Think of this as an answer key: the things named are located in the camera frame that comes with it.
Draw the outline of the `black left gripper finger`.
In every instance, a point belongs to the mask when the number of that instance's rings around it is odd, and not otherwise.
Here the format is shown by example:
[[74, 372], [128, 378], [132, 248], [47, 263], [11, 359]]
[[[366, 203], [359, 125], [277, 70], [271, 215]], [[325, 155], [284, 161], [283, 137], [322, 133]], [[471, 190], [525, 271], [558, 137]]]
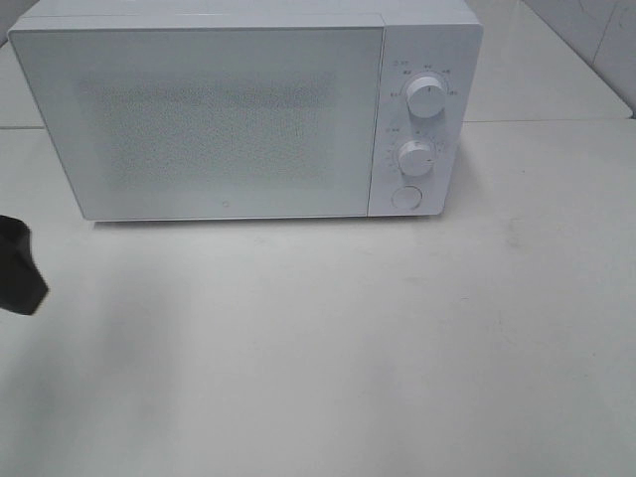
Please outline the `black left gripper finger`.
[[49, 287], [32, 256], [31, 230], [22, 221], [1, 217], [1, 308], [34, 315]]

